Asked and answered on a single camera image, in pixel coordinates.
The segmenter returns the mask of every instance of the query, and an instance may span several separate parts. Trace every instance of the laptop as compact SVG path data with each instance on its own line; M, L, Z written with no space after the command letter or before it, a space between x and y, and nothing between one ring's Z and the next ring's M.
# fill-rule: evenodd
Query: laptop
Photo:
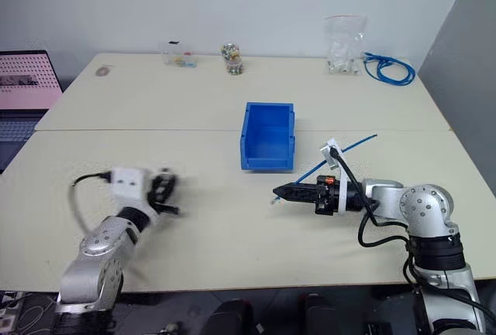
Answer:
M61 95L45 50L0 52L0 173Z

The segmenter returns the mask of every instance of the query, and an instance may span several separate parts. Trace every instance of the white bracket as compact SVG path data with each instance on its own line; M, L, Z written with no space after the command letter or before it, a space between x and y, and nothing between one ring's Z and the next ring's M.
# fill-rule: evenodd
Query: white bracket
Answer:
M345 161L345 163L346 163L346 159L343 155L343 152L341 151L341 148L339 147L339 144L336 142L336 139L334 139L334 137L331 140L329 140L327 144L320 150L331 170L339 168L339 202L338 202L337 213L338 215L343 216L346 212L346 194L348 192L348 175L346 174L346 171L344 171L341 164L338 161L336 161L333 157L331 157L331 147L334 147L336 148L336 150L338 150L339 156Z
M112 169L112 193L119 211L124 207L133 207L145 213L150 222L157 223L157 211L148 204L147 193L150 190L151 173L139 168Z

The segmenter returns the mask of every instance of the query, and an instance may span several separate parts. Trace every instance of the keyboard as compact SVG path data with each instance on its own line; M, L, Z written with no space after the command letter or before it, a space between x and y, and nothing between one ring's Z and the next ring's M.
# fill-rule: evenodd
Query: keyboard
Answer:
M37 123L32 120L0 121L0 143L27 141Z

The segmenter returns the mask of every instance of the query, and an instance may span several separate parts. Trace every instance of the blue plastic bin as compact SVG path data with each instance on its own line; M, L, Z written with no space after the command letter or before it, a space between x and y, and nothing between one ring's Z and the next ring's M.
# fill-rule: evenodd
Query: blue plastic bin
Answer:
M240 146L243 170L292 170L295 155L293 104L248 102Z

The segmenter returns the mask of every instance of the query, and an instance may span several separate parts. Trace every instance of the gray wall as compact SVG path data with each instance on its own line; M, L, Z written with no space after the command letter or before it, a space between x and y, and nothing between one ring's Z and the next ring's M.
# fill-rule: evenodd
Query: gray wall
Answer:
M456 0L419 75L496 194L496 0Z

